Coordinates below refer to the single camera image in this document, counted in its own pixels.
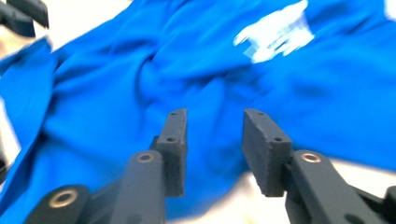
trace white surface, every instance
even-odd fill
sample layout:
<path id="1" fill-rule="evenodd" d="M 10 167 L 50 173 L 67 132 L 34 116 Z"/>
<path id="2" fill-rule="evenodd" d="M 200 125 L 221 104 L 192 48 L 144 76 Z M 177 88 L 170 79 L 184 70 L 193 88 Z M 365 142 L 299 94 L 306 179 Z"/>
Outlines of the white surface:
<path id="1" fill-rule="evenodd" d="M 0 96 L 0 151 L 6 167 L 9 168 L 21 151 L 20 143 L 8 119 L 6 106 Z"/>
<path id="2" fill-rule="evenodd" d="M 49 8 L 49 30 L 36 26 L 37 37 L 48 35 L 55 49 L 67 41 L 107 21 L 126 8 L 127 0 L 45 0 Z M 0 57 L 21 49 L 34 39 L 12 34 L 0 27 Z M 389 186 L 396 185 L 396 174 L 369 167 L 334 161 L 345 180 L 360 189 L 382 197 Z M 181 223 L 289 223 L 284 198 L 267 199 L 260 195 L 251 174 L 243 175 L 227 198 L 218 202 L 203 217 L 173 222 Z"/>

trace blue t-shirt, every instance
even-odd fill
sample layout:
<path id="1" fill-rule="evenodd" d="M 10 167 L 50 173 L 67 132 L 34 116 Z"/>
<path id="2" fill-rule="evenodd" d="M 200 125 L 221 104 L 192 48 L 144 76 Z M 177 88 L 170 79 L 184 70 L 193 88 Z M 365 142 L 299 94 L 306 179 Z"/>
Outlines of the blue t-shirt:
<path id="1" fill-rule="evenodd" d="M 95 192 L 188 109 L 186 197 L 202 214 L 246 170 L 243 110 L 268 113 L 310 149 L 396 171 L 396 23 L 381 1 L 134 0 L 51 52 L 38 40 L 0 62 L 21 152 L 0 223 L 22 223 L 53 189 Z"/>

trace blue fabric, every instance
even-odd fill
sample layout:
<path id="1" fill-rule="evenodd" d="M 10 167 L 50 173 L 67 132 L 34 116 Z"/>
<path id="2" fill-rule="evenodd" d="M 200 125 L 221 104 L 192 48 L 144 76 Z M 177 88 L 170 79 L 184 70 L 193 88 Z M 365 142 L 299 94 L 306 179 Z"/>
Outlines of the blue fabric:
<path id="1" fill-rule="evenodd" d="M 268 113 L 296 149 L 396 171 L 396 24 L 379 1 L 312 0 L 315 38 L 252 63 L 241 30 L 297 1 L 134 0 L 55 52 L 45 39 L 0 62 L 0 95 L 21 142 L 0 223 L 22 223 L 49 191 L 96 191 L 188 108 L 186 197 L 167 217 L 202 214 L 248 167 L 243 110 Z"/>

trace white print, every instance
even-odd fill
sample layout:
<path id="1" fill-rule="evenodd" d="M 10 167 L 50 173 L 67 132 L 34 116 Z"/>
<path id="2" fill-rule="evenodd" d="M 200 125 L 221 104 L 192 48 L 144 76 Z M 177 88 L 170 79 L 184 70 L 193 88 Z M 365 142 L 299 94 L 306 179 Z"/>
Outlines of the white print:
<path id="1" fill-rule="evenodd" d="M 15 161 L 20 151 L 20 143 L 8 119 L 4 100 L 0 97 L 0 153 L 7 168 Z"/>
<path id="2" fill-rule="evenodd" d="M 244 54 L 253 63 L 269 61 L 279 53 L 286 56 L 314 38 L 305 19 L 307 7 L 308 2 L 303 0 L 275 11 L 243 29 L 233 44 L 248 40 L 251 46 Z"/>
<path id="3" fill-rule="evenodd" d="M 396 0 L 385 0 L 385 16 L 390 21 L 396 21 Z"/>

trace metal screw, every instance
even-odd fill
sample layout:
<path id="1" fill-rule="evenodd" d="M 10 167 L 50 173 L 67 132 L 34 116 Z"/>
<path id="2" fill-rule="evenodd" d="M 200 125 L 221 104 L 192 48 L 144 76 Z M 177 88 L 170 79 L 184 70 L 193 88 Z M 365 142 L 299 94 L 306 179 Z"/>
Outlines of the metal screw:
<path id="1" fill-rule="evenodd" d="M 153 161 L 154 157 L 150 153 L 142 153 L 137 157 L 137 160 L 140 162 L 149 162 Z"/>
<path id="2" fill-rule="evenodd" d="M 313 153 L 304 153 L 303 155 L 301 155 L 301 158 L 303 158 L 303 160 L 308 162 L 313 162 L 313 163 L 321 162 L 320 157 Z"/>
<path id="3" fill-rule="evenodd" d="M 55 194 L 49 201 L 49 206 L 53 208 L 65 207 L 76 200 L 78 193 L 75 189 L 65 189 Z"/>

